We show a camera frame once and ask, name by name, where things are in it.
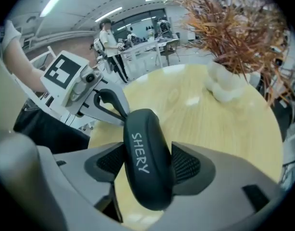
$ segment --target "gray surface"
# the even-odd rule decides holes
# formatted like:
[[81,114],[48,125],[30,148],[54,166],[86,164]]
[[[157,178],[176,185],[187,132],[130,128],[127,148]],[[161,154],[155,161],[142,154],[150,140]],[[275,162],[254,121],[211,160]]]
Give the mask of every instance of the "gray surface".
[[[69,183],[65,175],[57,166],[53,155],[46,147],[38,147],[40,161],[46,180],[56,202],[63,211],[69,231],[107,231],[128,230],[118,222],[113,221],[100,211],[96,210],[85,198]],[[102,186],[103,193],[109,189],[107,184]]]
[[[48,148],[36,148],[27,137],[8,134],[0,137],[0,179],[16,201],[49,230],[128,230],[93,207],[109,194],[110,184],[95,181],[83,170],[86,158],[114,145],[119,143],[54,158]],[[216,177],[198,195],[175,196],[149,230],[253,230],[283,196],[275,182],[245,160],[181,145],[211,159]],[[56,160],[66,164],[59,168]],[[249,184],[258,185],[271,200],[255,215],[241,189]]]
[[109,182],[98,182],[93,179],[84,169],[85,161],[93,155],[99,154],[107,149],[115,149],[122,143],[111,143],[77,152],[56,154],[56,161],[63,160],[66,164],[60,166],[60,170],[70,182],[73,188],[78,191],[91,205],[98,203],[103,197],[110,193]]
[[247,161],[203,147],[180,144],[210,158],[216,166],[216,177],[199,195],[175,196],[164,215],[149,230],[200,228],[214,231],[236,224],[255,213],[241,189],[245,185],[258,185],[271,200],[281,196],[280,187]]

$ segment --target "white pot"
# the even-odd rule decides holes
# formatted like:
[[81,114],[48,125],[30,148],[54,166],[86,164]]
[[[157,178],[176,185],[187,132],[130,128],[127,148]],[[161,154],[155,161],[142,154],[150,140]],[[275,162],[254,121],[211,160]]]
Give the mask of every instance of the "white pot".
[[250,74],[232,74],[221,64],[210,62],[207,66],[208,76],[205,87],[213,93],[215,99],[225,103],[234,98],[239,98],[250,80]]

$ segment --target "black handle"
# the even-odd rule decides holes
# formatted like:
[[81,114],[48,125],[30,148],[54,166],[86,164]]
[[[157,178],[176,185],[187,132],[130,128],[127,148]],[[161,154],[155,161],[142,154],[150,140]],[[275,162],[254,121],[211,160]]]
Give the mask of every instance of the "black handle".
[[138,202],[150,210],[166,209],[173,198],[171,155],[150,109],[131,112],[124,125],[125,168]]

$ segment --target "dried grass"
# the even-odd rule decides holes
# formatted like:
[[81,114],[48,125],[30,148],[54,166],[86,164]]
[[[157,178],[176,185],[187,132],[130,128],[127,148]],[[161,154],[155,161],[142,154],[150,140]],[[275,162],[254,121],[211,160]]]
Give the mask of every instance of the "dried grass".
[[276,64],[276,59],[286,58],[288,26],[275,4],[267,0],[233,0],[230,4],[226,0],[175,1],[189,11],[184,25],[192,26],[200,36],[200,42],[191,47],[210,51],[215,62],[234,74],[260,72],[264,86],[269,87],[269,104],[274,100],[274,76],[278,77],[276,85],[284,83],[285,94],[290,93],[292,70],[285,76]]

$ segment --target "person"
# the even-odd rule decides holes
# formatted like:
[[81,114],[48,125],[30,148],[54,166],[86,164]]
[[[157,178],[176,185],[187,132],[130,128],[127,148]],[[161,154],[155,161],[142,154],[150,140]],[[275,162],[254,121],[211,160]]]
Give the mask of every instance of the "person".
[[164,38],[173,38],[171,25],[166,18],[159,18],[159,21],[157,22],[157,32]]
[[114,72],[118,72],[121,79],[125,83],[127,83],[128,76],[125,72],[125,66],[124,66],[122,57],[120,54],[118,54],[119,48],[117,47],[117,42],[111,31],[111,25],[112,25],[112,22],[108,18],[105,18],[100,22],[101,31],[99,34],[99,39],[102,45],[104,46],[105,53],[107,54],[107,57],[108,57],[108,62],[110,62],[114,66],[113,68]]
[[[21,33],[11,21],[6,21],[0,27],[0,65],[33,91],[47,92],[40,81],[44,72],[36,69],[28,60],[22,50],[20,37]],[[87,149],[89,144],[89,136],[39,108],[27,111],[22,109],[13,129],[27,135],[36,145],[48,147],[54,154]]]
[[133,32],[127,31],[127,39],[132,41],[132,37],[137,37]]

